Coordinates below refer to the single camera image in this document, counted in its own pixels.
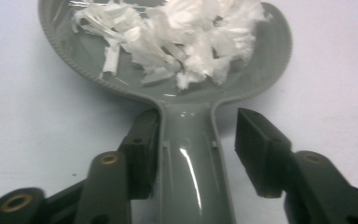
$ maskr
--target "dark gray plastic part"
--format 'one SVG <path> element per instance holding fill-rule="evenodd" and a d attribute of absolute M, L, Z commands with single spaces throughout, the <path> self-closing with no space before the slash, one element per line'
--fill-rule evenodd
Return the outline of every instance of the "dark gray plastic part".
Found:
<path fill-rule="evenodd" d="M 257 24 L 253 58 L 248 64 L 232 62 L 224 85 L 207 80 L 179 91 L 174 78 L 143 85 L 142 67 L 132 63 L 124 50 L 117 76 L 100 78 L 106 44 L 98 36 L 72 32 L 71 18 L 78 8 L 70 7 L 69 2 L 39 1 L 40 20 L 52 47 L 81 76 L 117 94 L 155 105 L 160 112 L 158 222 L 235 223 L 213 114 L 219 105 L 254 96 L 281 76 L 290 58 L 292 37 L 280 10 L 263 3 L 272 18 Z M 164 1 L 126 2 L 154 7 Z"/>
<path fill-rule="evenodd" d="M 263 115 L 240 108 L 235 150 L 257 194 L 280 198 L 292 155 L 289 139 Z"/>

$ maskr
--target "white table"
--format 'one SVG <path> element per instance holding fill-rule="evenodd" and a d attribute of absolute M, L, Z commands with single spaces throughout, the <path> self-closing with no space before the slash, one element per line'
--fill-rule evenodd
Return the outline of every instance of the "white table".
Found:
<path fill-rule="evenodd" d="M 237 108 L 256 110 L 293 143 L 336 165 L 358 187 L 358 1 L 271 0 L 293 31 L 294 51 L 268 91 L 216 114 L 238 224 L 287 223 L 282 199 L 255 195 L 234 152 Z M 35 0 L 0 1 L 0 197 L 38 187 L 50 196 L 86 177 L 149 108 L 77 75 L 40 28 Z M 155 220 L 133 203 L 133 223 Z"/>

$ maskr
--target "white plastic fragment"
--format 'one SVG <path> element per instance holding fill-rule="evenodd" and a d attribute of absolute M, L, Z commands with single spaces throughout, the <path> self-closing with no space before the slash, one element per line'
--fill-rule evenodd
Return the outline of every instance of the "white plastic fragment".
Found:
<path fill-rule="evenodd" d="M 123 0 L 83 5 L 73 30 L 81 27 L 106 40 L 103 72 L 116 75 L 121 46 L 145 70 L 142 83 L 176 76 L 179 90 L 206 78 L 225 83 L 232 60 L 250 61 L 255 25 L 269 18 L 259 0 L 170 0 L 147 8 L 144 19 Z"/>

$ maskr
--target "screw hole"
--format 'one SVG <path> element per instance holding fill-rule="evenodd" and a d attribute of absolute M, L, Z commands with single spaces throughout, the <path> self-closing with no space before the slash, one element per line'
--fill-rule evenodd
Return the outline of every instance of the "screw hole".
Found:
<path fill-rule="evenodd" d="M 99 215 L 92 219 L 91 224 L 106 224 L 109 223 L 109 216 Z"/>
<path fill-rule="evenodd" d="M 101 163 L 104 164 L 104 165 L 107 165 L 107 164 L 115 163 L 117 160 L 118 160 L 117 155 L 108 154 L 108 155 L 104 155 L 101 158 Z"/>
<path fill-rule="evenodd" d="M 321 163 L 321 160 L 318 157 L 310 155 L 310 154 L 305 155 L 304 158 L 307 161 L 310 161 L 310 162 L 313 162 L 313 163 Z"/>
<path fill-rule="evenodd" d="M 19 194 L 9 198 L 2 204 L 1 210 L 6 213 L 16 212 L 25 207 L 32 200 L 31 194 Z"/>
<path fill-rule="evenodd" d="M 349 217 L 347 217 L 347 221 L 350 224 L 358 224 L 358 217 L 349 216 Z"/>

